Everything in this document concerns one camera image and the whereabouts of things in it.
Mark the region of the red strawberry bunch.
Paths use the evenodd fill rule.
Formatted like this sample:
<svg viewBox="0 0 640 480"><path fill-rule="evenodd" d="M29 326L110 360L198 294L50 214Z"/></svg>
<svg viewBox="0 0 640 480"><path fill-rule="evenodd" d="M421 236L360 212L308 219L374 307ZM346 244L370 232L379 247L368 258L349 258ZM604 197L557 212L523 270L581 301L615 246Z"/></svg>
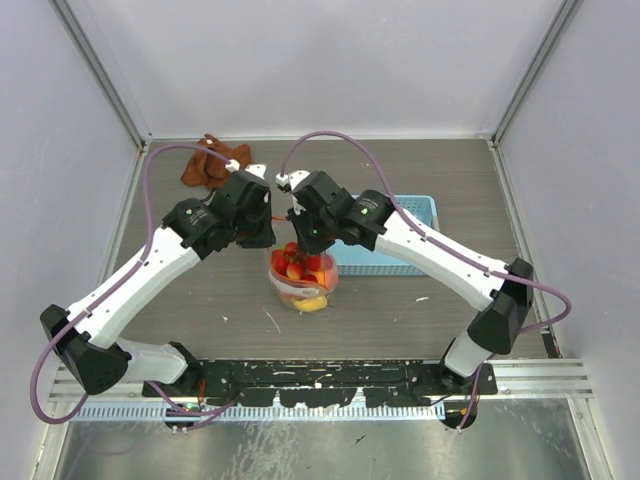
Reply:
<svg viewBox="0 0 640 480"><path fill-rule="evenodd" d="M288 242L271 251L270 266L279 277L319 284L316 273L323 265L322 257L302 251L297 242Z"/></svg>

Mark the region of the clear zip top bag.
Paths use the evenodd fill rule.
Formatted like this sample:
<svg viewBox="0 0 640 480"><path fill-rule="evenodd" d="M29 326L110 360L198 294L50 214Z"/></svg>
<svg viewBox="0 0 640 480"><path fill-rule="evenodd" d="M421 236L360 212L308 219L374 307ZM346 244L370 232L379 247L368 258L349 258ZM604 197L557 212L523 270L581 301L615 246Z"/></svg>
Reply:
<svg viewBox="0 0 640 480"><path fill-rule="evenodd" d="M291 222L273 216L275 243L266 250L266 275L279 299L300 314L329 307L338 285L336 260L328 252L313 255L302 249Z"/></svg>

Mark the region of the yellow apple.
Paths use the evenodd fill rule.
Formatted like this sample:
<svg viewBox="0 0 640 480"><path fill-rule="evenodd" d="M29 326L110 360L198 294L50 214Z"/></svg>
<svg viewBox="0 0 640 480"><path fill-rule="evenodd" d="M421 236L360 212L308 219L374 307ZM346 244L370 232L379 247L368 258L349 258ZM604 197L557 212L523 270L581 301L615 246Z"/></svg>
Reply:
<svg viewBox="0 0 640 480"><path fill-rule="evenodd" d="M292 306L302 313L313 313L325 309L329 302L326 295L320 295L309 298L292 298Z"/></svg>

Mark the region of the orange pink peach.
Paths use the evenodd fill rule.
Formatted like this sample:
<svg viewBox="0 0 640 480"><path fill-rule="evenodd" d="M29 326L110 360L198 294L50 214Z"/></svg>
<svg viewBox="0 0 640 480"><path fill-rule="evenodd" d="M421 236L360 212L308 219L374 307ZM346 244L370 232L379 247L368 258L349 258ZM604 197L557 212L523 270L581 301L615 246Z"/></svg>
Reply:
<svg viewBox="0 0 640 480"><path fill-rule="evenodd" d="M327 291L333 291L339 280L338 266L331 255L322 257L323 265L316 273L318 283Z"/></svg>

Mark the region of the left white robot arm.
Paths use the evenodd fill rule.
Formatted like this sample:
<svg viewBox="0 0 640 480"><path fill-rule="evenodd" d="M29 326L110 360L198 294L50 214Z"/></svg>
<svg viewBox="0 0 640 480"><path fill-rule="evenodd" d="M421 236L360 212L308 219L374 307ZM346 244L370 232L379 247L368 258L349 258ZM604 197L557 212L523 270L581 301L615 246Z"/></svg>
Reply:
<svg viewBox="0 0 640 480"><path fill-rule="evenodd" d="M67 308L48 306L41 325L84 392L101 394L127 379L161 382L178 396L194 393L200 372L182 346L132 342L121 333L166 286L211 253L231 244L272 246L271 219L266 167L250 165L231 173L210 202L177 203L150 244L82 300Z"/></svg>

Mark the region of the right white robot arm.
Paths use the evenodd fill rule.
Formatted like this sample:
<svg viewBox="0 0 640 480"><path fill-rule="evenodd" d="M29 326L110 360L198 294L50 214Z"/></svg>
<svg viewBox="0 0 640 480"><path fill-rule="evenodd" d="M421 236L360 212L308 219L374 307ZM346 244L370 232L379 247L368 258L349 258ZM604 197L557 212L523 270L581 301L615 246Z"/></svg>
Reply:
<svg viewBox="0 0 640 480"><path fill-rule="evenodd" d="M394 198L376 190L353 196L324 171L279 174L276 182L292 197L287 218L302 250L319 255L336 241L360 246L414 266L476 309L439 362L444 390L462 393L485 360L511 352L532 304L528 262L483 256L418 221Z"/></svg>

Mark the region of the light blue plastic basket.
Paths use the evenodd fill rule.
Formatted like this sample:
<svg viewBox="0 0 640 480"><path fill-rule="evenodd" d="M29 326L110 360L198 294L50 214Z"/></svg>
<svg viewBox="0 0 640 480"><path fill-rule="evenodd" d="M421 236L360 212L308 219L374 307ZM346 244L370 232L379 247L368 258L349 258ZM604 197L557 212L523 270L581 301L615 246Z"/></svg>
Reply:
<svg viewBox="0 0 640 480"><path fill-rule="evenodd" d="M396 200L420 222L439 230L436 203L431 196L397 195ZM341 241L337 241L329 253L336 260L341 276L425 276L423 271L407 262Z"/></svg>

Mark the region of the brown cloth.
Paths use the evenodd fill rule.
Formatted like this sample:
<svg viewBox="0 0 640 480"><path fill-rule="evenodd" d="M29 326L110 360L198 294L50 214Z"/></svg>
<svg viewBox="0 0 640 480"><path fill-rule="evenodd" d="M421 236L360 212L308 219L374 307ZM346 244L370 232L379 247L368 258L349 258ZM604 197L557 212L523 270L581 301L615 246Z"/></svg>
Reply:
<svg viewBox="0 0 640 480"><path fill-rule="evenodd" d="M230 172L226 169L225 162L213 155L213 152L221 154L229 160L236 160L242 169L252 163L251 149L246 143L231 147L213 135L205 134L198 141L198 145L206 147L209 153L196 150L192 154L181 176L181 181L186 186L204 186L209 190L214 190L226 183Z"/></svg>

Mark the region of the aluminium frame post left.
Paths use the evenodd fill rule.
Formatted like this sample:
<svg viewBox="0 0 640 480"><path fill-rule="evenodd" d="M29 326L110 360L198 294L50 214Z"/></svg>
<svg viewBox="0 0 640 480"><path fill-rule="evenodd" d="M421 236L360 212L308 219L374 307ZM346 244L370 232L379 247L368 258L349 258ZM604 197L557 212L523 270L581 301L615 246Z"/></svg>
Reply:
<svg viewBox="0 0 640 480"><path fill-rule="evenodd" d="M116 85L105 68L104 63L100 59L98 52L95 50L90 37L87 35L85 28L82 26L72 6L68 1L57 0L49 1L49 4L67 31L74 46L78 50L78 53L88 67L89 72L94 77L94 80L105 96L116 117L124 127L129 138L133 141L136 147L143 150L148 144L147 136L143 135L136 125L122 95L118 92Z"/></svg>

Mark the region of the aluminium frame post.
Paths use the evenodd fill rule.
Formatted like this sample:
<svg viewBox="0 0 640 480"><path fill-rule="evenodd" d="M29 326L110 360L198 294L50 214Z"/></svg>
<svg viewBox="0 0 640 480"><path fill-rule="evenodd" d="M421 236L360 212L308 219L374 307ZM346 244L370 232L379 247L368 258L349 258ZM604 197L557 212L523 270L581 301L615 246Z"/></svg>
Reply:
<svg viewBox="0 0 640 480"><path fill-rule="evenodd" d="M505 138L511 124L515 120L519 110L529 96L536 81L550 61L564 32L572 22L573 17L580 9L583 0L563 0L555 12L551 23L546 29L536 51L528 64L528 67L516 87L503 115L501 116L489 143L497 148Z"/></svg>
<svg viewBox="0 0 640 480"><path fill-rule="evenodd" d="M136 147L143 150L148 144L147 136L143 135L136 125L122 95L118 92L116 85L105 68L104 63L100 59L98 52L95 50L90 37L87 35L85 28L82 26L72 6L68 1L57 0L49 1L49 4L67 31L74 46L78 50L78 53L88 67L89 72L94 77L94 80L105 96L116 117L124 127L129 138L133 141Z"/></svg>

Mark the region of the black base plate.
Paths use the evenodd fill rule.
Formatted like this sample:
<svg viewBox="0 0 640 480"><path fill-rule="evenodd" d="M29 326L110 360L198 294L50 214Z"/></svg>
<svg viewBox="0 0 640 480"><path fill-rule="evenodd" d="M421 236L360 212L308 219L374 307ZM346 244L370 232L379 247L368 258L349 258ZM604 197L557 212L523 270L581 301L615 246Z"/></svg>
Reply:
<svg viewBox="0 0 640 480"><path fill-rule="evenodd" d="M426 360L214 360L188 366L185 377L142 395L200 397L211 406L344 407L361 394L367 408L431 406L444 397L475 391L493 395L493 368L462 378Z"/></svg>

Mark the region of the aluminium frame post right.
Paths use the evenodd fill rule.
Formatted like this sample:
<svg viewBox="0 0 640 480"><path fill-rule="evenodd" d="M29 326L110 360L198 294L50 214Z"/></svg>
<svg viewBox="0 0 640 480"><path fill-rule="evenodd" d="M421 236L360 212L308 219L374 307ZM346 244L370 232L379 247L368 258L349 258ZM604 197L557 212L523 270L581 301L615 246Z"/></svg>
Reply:
<svg viewBox="0 0 640 480"><path fill-rule="evenodd" d="M497 148L505 138L511 124L515 120L519 110L529 96L536 81L550 61L564 32L572 22L573 17L580 9L583 0L563 0L555 12L551 23L546 29L536 51L528 64L528 67L516 87L503 115L501 116L489 143Z"/></svg>

